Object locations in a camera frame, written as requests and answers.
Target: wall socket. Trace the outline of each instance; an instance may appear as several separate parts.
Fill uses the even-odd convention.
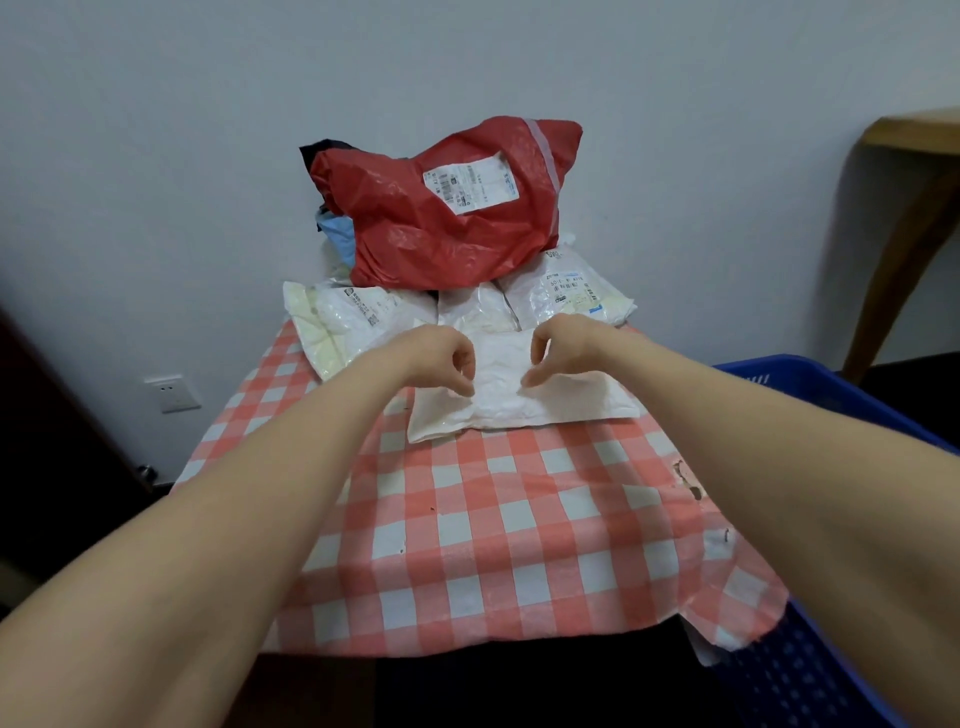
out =
[[[160,412],[181,412],[184,409],[197,409],[201,406],[197,396],[190,391],[186,380],[180,376],[161,376],[144,379],[144,383],[154,390]]]

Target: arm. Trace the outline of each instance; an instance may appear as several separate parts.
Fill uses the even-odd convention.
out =
[[[408,331],[83,554],[0,623],[3,724],[219,725],[377,415],[473,369],[463,334]]]
[[[583,316],[540,326],[531,359],[527,386],[619,380],[874,686],[919,721],[960,715],[960,458]]]

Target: blue plastic basket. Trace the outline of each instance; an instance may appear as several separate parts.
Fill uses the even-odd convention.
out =
[[[764,356],[721,364],[717,369],[960,454],[895,409],[802,356]],[[823,638],[795,601],[773,632],[734,652],[716,673],[750,725],[906,725]]]

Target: white mailer bag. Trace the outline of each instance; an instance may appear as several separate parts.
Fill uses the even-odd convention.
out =
[[[307,360],[324,380],[397,334],[437,322],[436,302],[420,291],[307,287],[287,281],[283,300]]]
[[[475,288],[441,291],[437,309],[441,326],[454,327],[465,334],[520,330],[503,291],[490,282]]]
[[[554,423],[637,418],[639,402],[600,372],[555,375],[539,387],[520,387],[530,369],[533,331],[473,333],[476,394],[460,397],[445,387],[418,389],[410,413],[411,443],[474,427],[501,429]]]
[[[558,313],[582,313],[620,326],[636,311],[633,299],[616,290],[564,243],[535,255],[497,283],[520,328],[536,328]]]
[[[286,281],[283,306],[293,319],[300,345],[310,366],[326,381],[346,366],[340,349],[317,314],[317,289]]]

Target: red and white checkered tablecloth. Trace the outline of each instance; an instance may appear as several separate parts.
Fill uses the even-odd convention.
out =
[[[178,486],[318,383],[287,321]],[[402,390],[360,449],[266,651],[423,655],[678,613],[736,649],[780,619],[782,582],[696,499],[650,415],[410,445],[413,396]]]

